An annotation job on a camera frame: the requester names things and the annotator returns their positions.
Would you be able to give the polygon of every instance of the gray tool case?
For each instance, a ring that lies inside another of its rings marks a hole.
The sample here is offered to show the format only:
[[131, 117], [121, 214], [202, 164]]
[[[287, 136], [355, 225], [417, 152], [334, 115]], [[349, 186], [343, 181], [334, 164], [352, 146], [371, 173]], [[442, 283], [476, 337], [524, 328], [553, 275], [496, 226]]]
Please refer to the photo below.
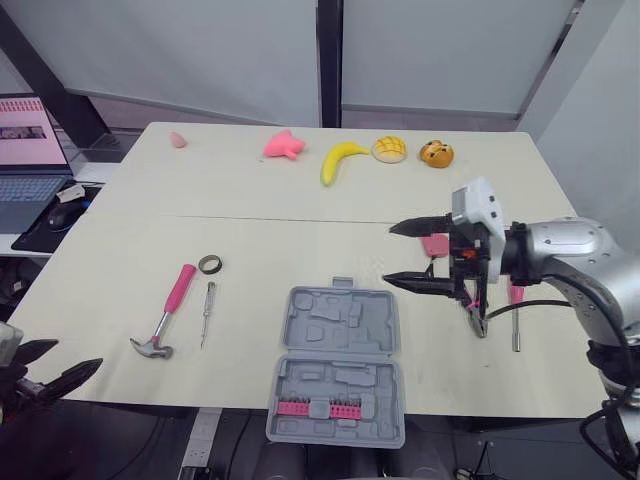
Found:
[[[400, 448], [404, 387], [389, 358], [398, 339], [391, 292], [356, 290], [351, 278], [334, 278], [333, 288], [293, 288], [283, 329], [289, 353], [276, 366], [269, 440]], [[285, 405], [302, 410], [278, 414]], [[335, 418], [334, 412], [353, 412], [353, 406], [360, 408], [360, 420]]]

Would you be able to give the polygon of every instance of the laptop screen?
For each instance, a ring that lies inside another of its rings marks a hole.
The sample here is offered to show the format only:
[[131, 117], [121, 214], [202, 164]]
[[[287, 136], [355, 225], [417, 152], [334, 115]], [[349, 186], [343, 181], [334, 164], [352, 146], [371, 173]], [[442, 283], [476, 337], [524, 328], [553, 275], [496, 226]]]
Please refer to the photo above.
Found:
[[38, 97], [0, 97], [0, 172], [69, 170]]

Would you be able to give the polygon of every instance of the screwdriver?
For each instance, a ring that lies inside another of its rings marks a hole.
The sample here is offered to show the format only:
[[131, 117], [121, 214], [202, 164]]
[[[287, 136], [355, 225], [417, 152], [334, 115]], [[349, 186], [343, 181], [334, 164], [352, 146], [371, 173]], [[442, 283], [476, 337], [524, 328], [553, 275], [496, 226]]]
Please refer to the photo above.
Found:
[[[509, 287], [509, 303], [514, 305], [516, 303], [521, 303], [524, 298], [524, 287], [516, 287], [511, 285]], [[513, 328], [513, 333], [511, 334], [511, 347], [514, 352], [520, 351], [520, 317], [519, 317], [519, 309], [511, 310], [511, 323]]]
[[200, 341], [200, 350], [204, 347], [204, 339], [207, 337], [207, 323], [209, 323], [209, 317], [211, 316], [215, 292], [215, 282], [207, 283], [207, 296], [204, 299], [204, 311], [202, 312], [202, 340]]

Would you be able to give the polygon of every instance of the banana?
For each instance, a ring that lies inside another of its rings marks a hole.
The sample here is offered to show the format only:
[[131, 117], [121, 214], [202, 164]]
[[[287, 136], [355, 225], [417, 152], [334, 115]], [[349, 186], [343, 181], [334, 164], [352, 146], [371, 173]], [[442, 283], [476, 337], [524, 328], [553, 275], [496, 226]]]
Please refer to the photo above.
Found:
[[322, 183], [327, 187], [333, 183], [338, 171], [338, 164], [340, 160], [348, 155], [355, 155], [361, 153], [363, 155], [369, 154], [369, 149], [361, 147], [354, 142], [345, 142], [334, 145], [322, 164]]

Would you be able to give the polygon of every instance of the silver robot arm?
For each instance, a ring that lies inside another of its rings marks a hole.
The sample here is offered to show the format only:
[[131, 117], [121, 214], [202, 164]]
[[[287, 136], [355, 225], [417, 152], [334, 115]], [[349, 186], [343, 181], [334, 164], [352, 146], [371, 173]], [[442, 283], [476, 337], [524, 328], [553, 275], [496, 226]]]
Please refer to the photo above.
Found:
[[[482, 178], [454, 192], [452, 212], [405, 220], [392, 233], [422, 237], [449, 235], [449, 277], [423, 272], [385, 275], [389, 283], [421, 294], [446, 295], [470, 310], [479, 337], [487, 335], [488, 284], [497, 273], [515, 285], [547, 282], [573, 307], [590, 338], [587, 358], [599, 372], [609, 399], [587, 417], [585, 441], [624, 478], [636, 478], [640, 447], [640, 258], [624, 252], [598, 222], [565, 217], [550, 222], [513, 223], [504, 230], [499, 202]], [[476, 282], [469, 298], [465, 281]], [[587, 432], [605, 418], [614, 457], [607, 456]]]

